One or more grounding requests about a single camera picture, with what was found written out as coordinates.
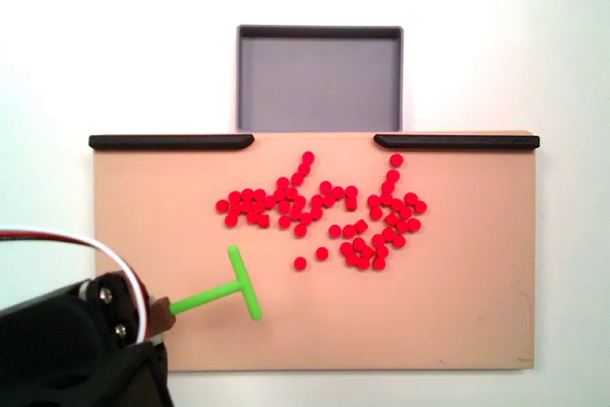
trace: green t-shaped tool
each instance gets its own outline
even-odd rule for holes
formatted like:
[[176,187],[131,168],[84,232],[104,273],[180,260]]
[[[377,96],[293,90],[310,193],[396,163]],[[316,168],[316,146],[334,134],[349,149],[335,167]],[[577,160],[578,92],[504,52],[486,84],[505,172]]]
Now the green t-shaped tool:
[[229,254],[231,264],[233,264],[233,270],[235,271],[237,280],[230,281],[229,283],[212,288],[211,290],[192,295],[191,297],[170,304],[170,313],[172,315],[181,314],[182,312],[207,304],[208,302],[217,300],[225,295],[232,295],[233,293],[241,291],[252,319],[258,321],[263,317],[263,313],[260,310],[260,304],[254,293],[252,282],[248,276],[248,271],[246,271],[246,266],[244,265],[244,260],[241,258],[239,249],[235,247],[235,245],[232,245],[227,249],[227,253]]

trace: red ball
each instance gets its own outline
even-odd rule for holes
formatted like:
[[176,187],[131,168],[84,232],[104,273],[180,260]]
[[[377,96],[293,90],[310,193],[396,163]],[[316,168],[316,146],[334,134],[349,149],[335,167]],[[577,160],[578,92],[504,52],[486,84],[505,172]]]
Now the red ball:
[[371,267],[371,261],[366,257],[361,257],[358,260],[358,268],[361,271],[366,271],[369,267]]
[[417,194],[415,193],[406,193],[404,195],[404,201],[409,204],[409,205],[416,205],[416,202],[419,199],[417,199]]
[[301,219],[301,209],[299,209],[298,207],[292,207],[290,209],[290,218],[292,219],[292,221],[297,221],[298,219]]
[[335,186],[333,188],[333,196],[335,197],[335,199],[342,199],[344,195],[345,195],[345,190],[343,188],[341,188],[340,186]]
[[285,176],[280,176],[275,184],[280,190],[285,190],[290,185],[290,180]]
[[379,207],[373,207],[369,212],[371,219],[374,221],[378,221],[383,216],[383,211]]
[[348,197],[356,197],[358,195],[358,188],[356,186],[348,186],[345,189],[345,195]]
[[333,190],[333,185],[330,181],[323,181],[320,183],[320,192],[323,194],[328,194]]
[[315,250],[315,257],[318,261],[325,261],[328,259],[328,250],[324,247],[320,247]]
[[313,222],[314,219],[312,218],[312,214],[310,214],[309,212],[303,212],[301,214],[301,223],[303,223],[305,226],[309,226]]
[[298,238],[304,237],[306,233],[307,233],[307,226],[305,226],[304,224],[297,224],[295,226],[295,235]]
[[341,235],[341,228],[338,224],[334,224],[330,228],[328,228],[328,235],[331,238],[338,238]]
[[392,183],[396,183],[400,179],[400,172],[395,169],[391,169],[390,171],[388,171],[385,174],[385,176],[388,179],[388,181],[391,181]]
[[394,167],[400,167],[403,160],[402,155],[398,153],[390,156],[390,164],[392,164]]
[[216,211],[225,214],[229,210],[229,201],[221,199],[216,202]]
[[278,220],[277,220],[277,224],[279,224],[279,227],[282,229],[288,229],[290,228],[290,223],[291,223],[291,219],[289,216],[287,216],[286,214],[282,215]]
[[293,173],[293,176],[291,176],[290,181],[294,186],[301,186],[303,184],[304,179],[305,177],[300,173]]
[[319,207],[313,207],[311,214],[312,214],[312,219],[314,221],[318,221],[318,219],[320,219],[322,217],[322,209],[320,209]]
[[381,257],[376,257],[373,260],[373,269],[375,269],[376,271],[382,271],[383,269],[385,269],[385,259]]
[[423,214],[428,209],[428,206],[423,200],[419,200],[413,208],[418,214]]
[[406,240],[406,238],[404,238],[402,235],[399,234],[394,238],[392,243],[394,243],[395,247],[402,248],[407,243],[407,240]]
[[385,245],[381,245],[380,247],[376,248],[376,254],[377,257],[388,257],[388,254],[390,254],[390,250],[388,250],[388,247],[386,247]]
[[228,228],[232,228],[235,224],[237,224],[237,216],[234,214],[228,214],[225,216],[225,225]]
[[303,162],[306,164],[313,164],[314,158],[315,158],[315,156],[312,152],[305,152],[303,154]]
[[267,196],[267,193],[265,193],[265,190],[258,189],[256,191],[254,191],[254,200],[261,202],[261,201],[265,200],[266,196]]
[[397,232],[392,228],[385,228],[381,233],[386,242],[391,242],[397,236]]
[[346,224],[343,227],[343,236],[345,238],[352,238],[354,235],[356,235],[356,229],[354,228],[354,225]]
[[297,269],[298,271],[303,271],[306,267],[307,259],[302,256],[299,256],[297,259],[295,259],[295,269]]
[[286,214],[290,211],[290,202],[287,200],[282,200],[279,204],[277,204],[277,211],[281,214]]

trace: white wall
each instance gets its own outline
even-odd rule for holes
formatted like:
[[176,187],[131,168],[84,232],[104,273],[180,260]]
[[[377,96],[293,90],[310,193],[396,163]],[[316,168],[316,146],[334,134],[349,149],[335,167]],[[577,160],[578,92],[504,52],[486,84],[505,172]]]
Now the white wall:
[[[177,375],[176,405],[609,405],[610,0],[0,0],[0,224],[92,234],[91,133],[232,131],[240,23],[400,25],[406,130],[540,135],[538,367]],[[92,273],[1,244],[0,308]]]

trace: beige platform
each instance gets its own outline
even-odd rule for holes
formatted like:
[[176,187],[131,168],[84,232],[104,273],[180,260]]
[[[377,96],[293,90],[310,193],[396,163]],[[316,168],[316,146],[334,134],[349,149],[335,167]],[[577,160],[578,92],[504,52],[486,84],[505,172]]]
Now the beige platform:
[[[178,316],[165,334],[172,371],[282,369],[510,369],[534,366],[534,152],[403,152],[396,195],[429,206],[423,227],[383,272],[347,268],[331,223],[365,217],[391,151],[368,133],[257,134],[236,152],[95,152],[96,236],[123,255],[151,294],[181,299],[234,279],[237,245],[260,300],[251,321],[240,295]],[[214,203],[233,190],[272,191],[305,151],[301,192],[321,180],[360,190],[303,239],[240,220],[227,229]],[[325,262],[314,251],[331,251]],[[309,261],[293,268],[296,256]],[[116,270],[98,258],[97,272]]]

